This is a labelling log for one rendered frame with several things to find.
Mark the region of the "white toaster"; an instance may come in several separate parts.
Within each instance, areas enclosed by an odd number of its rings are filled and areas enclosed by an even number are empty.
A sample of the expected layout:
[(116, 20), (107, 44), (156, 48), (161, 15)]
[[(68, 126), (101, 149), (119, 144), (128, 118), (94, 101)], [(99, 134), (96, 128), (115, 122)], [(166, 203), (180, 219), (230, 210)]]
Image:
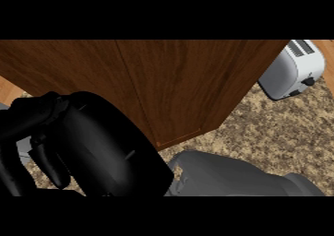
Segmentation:
[(257, 83), (271, 100), (293, 97), (323, 75), (324, 56), (311, 40), (291, 40)]

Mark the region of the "dark brown wooden cabinet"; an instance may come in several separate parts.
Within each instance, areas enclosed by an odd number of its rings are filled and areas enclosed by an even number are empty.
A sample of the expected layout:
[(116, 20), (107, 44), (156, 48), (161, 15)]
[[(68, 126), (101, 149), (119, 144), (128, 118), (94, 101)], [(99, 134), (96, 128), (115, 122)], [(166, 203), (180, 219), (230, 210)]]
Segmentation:
[[(48, 91), (60, 94), (79, 90), (94, 92), (125, 113), (153, 145), (118, 41), (0, 40), (0, 76), (34, 96)], [(288, 45), (285, 40), (243, 41), (246, 46), (224, 77), (218, 97), (217, 116), (223, 121)]]

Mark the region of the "dark brown cabinet door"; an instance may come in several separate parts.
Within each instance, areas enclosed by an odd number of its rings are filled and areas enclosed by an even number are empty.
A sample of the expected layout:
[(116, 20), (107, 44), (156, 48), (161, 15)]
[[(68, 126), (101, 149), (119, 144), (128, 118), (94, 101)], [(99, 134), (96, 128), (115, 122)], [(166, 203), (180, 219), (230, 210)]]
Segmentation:
[(218, 97), (243, 40), (119, 40), (116, 46), (149, 121), (153, 145), (168, 148), (220, 127)]

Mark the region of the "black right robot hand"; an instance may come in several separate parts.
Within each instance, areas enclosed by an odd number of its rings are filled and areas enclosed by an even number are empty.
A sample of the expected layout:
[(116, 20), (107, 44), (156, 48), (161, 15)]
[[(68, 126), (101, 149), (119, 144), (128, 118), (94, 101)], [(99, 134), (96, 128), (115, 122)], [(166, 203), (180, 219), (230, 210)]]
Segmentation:
[(125, 114), (93, 92), (32, 97), (23, 165), (3, 148), (0, 196), (164, 196), (174, 174)]

